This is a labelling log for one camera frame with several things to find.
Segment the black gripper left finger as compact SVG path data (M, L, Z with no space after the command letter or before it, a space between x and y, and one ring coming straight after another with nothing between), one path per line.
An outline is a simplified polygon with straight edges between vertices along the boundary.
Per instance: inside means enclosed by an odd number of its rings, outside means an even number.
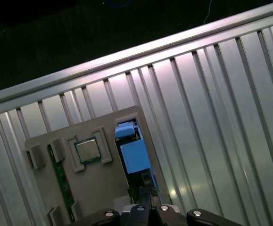
M148 226L148 207L132 204L124 207L119 214L114 209L103 209L96 211L76 222L77 226Z

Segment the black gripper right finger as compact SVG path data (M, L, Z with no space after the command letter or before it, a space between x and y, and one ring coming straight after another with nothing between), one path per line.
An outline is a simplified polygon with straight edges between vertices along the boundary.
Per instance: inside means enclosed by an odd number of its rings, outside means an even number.
M203 209L192 209L184 216L169 205L156 209L162 226L224 226L225 219Z

